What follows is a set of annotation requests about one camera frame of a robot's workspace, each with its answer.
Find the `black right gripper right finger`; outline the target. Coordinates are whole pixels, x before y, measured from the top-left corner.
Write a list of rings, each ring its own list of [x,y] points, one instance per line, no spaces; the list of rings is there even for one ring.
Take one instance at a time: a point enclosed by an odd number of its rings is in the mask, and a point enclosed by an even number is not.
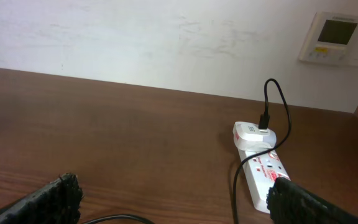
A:
[[[358,217],[279,177],[267,195],[274,224],[358,224]]]

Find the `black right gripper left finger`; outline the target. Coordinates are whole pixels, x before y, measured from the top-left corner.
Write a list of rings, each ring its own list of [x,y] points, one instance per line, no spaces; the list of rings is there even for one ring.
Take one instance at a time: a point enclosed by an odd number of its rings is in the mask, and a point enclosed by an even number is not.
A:
[[[82,198],[77,176],[66,173],[0,208],[0,224],[77,224]]]

